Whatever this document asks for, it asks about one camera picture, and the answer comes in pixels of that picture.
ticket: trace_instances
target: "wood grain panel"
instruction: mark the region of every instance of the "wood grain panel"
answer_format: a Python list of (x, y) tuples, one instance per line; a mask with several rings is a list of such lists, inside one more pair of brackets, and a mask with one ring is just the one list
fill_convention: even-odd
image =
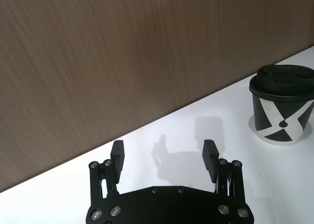
[(0, 0), (0, 190), (314, 44), (314, 0)]

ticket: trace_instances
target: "paper cup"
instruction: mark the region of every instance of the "paper cup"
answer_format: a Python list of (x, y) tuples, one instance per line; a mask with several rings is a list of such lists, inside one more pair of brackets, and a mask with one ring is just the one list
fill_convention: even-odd
[(267, 65), (250, 81), (256, 134), (274, 145), (298, 142), (314, 107), (314, 70)]

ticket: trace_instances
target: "black cup lid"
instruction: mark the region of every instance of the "black cup lid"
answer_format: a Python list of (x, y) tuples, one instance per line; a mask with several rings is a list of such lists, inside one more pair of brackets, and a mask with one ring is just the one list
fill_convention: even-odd
[(313, 100), (314, 70), (299, 65), (266, 65), (251, 79), (250, 91), (270, 101)]

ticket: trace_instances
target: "wooden wall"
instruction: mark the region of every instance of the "wooden wall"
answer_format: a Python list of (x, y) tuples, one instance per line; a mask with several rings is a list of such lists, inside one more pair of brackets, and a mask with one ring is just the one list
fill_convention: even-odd
[(0, 0), (0, 190), (314, 44), (314, 0)]

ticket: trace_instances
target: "bolt head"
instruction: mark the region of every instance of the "bolt head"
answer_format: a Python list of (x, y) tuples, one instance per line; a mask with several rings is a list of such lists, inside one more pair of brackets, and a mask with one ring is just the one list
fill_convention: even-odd
[(92, 219), (92, 220), (98, 220), (101, 216), (102, 216), (101, 211), (95, 210), (95, 211), (92, 213), (92, 215), (91, 215), (91, 219)]
[(111, 160), (110, 159), (105, 161), (105, 165), (106, 166), (109, 166), (110, 164), (111, 164)]
[(237, 210), (237, 213), (239, 214), (240, 217), (242, 218), (248, 218), (249, 217), (249, 212), (245, 208), (239, 208)]
[(226, 205), (220, 205), (220, 206), (218, 207), (218, 210), (219, 210), (219, 212), (220, 212), (221, 214), (223, 214), (223, 215), (229, 214), (229, 208), (228, 208)]
[(241, 166), (241, 162), (238, 161), (238, 160), (235, 160), (235, 161), (233, 162), (233, 164), (234, 164), (235, 166), (237, 166), (237, 167)]
[(95, 167), (97, 167), (97, 165), (98, 165), (97, 162), (92, 162), (92, 163), (90, 164), (90, 167), (91, 167), (91, 168), (95, 168)]
[(225, 159), (219, 159), (219, 163), (220, 163), (220, 164), (226, 164), (226, 163), (227, 163), (227, 160), (225, 160)]
[(119, 206), (113, 206), (110, 209), (110, 215), (113, 217), (119, 215), (120, 212), (121, 212), (121, 208)]

